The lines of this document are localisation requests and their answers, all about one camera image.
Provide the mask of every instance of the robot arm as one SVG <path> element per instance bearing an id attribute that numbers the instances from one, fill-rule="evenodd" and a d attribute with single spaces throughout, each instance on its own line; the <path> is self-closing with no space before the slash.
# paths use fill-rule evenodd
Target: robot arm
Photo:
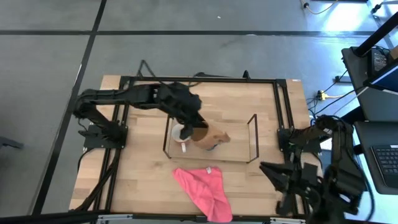
<path id="1" fill-rule="evenodd" d="M 106 139 L 118 141 L 123 137 L 119 124 L 106 119 L 96 105 L 131 105 L 141 110 L 159 109 L 184 125 L 180 138 L 192 135 L 193 127 L 206 124 L 200 116 L 201 100 L 190 93 L 182 83 L 156 83 L 134 85 L 127 90 L 85 90 L 78 96 L 73 114 L 78 119 L 89 119 L 99 128 Z"/>
<path id="2" fill-rule="evenodd" d="M 305 129 L 291 129 L 288 138 L 279 139 L 285 154 L 285 164 L 262 162 L 260 169 L 284 194 L 276 212 L 287 215 L 292 211 L 295 195 L 306 198 L 312 206 L 309 222 L 344 223 L 344 212 L 357 214 L 366 184 L 353 159 L 353 128 L 336 116 L 323 115 Z M 317 177 L 317 167 L 301 166 L 303 147 L 312 139 L 332 138 L 331 164 L 323 178 Z"/>

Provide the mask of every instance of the white cup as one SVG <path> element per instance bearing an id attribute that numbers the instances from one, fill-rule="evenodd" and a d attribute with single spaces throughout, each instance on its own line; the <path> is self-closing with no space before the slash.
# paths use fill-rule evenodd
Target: white cup
<path id="1" fill-rule="evenodd" d="M 172 138 L 174 139 L 174 141 L 176 141 L 177 143 L 181 144 L 182 152 L 186 152 L 187 151 L 187 146 L 185 145 L 185 143 L 189 139 L 191 139 L 191 136 L 187 137 L 186 139 L 180 139 L 181 129 L 183 129 L 183 128 L 184 128 L 184 125 L 176 124 L 172 128 Z"/>

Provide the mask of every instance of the laptop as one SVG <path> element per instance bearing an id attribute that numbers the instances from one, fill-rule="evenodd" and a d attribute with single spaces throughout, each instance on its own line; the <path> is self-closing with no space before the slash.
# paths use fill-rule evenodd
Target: laptop
<path id="1" fill-rule="evenodd" d="M 398 58 L 365 80 L 364 86 L 398 95 Z"/>

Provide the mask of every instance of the black keyboard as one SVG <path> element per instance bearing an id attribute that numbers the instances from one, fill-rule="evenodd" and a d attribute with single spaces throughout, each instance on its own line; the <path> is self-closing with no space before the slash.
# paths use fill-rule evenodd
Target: black keyboard
<path id="1" fill-rule="evenodd" d="M 372 152 L 384 184 L 398 188 L 398 146 L 373 146 Z"/>

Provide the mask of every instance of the pink towel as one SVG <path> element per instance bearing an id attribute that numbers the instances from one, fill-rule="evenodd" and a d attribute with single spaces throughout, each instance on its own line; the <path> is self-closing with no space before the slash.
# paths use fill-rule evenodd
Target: pink towel
<path id="1" fill-rule="evenodd" d="M 223 175 L 219 168 L 178 168 L 173 171 L 173 176 L 208 221 L 226 223 L 232 220 L 231 206 L 224 193 Z"/>

